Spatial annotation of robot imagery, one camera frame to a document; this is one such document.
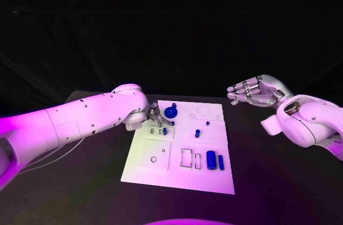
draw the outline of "table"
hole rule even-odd
[[[95,94],[75,91],[66,102]],[[179,218],[238,225],[343,223],[343,163],[321,147],[268,136],[259,122],[272,109],[232,106],[226,98],[147,98],[222,104],[236,195],[121,182],[134,131],[119,125],[17,176],[0,193],[1,224],[138,225]]]

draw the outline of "white board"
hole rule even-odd
[[[167,135],[160,132],[164,125],[157,128],[157,123],[150,121],[135,130],[121,181],[235,194],[222,105],[158,101],[163,117],[171,103],[176,103],[177,116],[167,118],[174,121],[174,126],[166,127]],[[216,170],[207,169],[206,151],[216,153]],[[225,170],[219,170],[219,155],[223,156]]]

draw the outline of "black curtain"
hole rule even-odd
[[[343,104],[343,0],[0,0],[0,115],[75,90],[225,97],[259,75]]]

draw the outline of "robotic hand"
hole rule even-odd
[[[232,105],[248,102],[258,107],[274,107],[275,114],[261,122],[268,134],[282,132],[298,146],[324,147],[343,161],[343,109],[336,104],[308,95],[294,96],[269,75],[229,87],[228,97]]]
[[[39,155],[119,123],[127,130],[135,130],[144,120],[157,121],[158,127],[163,123],[171,125],[161,117],[157,101],[147,101],[134,84],[49,109],[0,118],[0,190]]]

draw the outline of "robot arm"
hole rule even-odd
[[[157,102],[148,103],[141,87],[121,85],[99,94],[49,109],[0,118],[0,190],[29,162],[65,144],[124,123],[127,130],[144,120],[170,124]]]
[[[298,146],[323,146],[343,160],[343,109],[336,104],[307,95],[294,96],[269,75],[229,87],[228,97],[233,99],[232,105],[248,102],[258,107],[274,107],[275,114],[261,122],[268,134],[282,132]]]

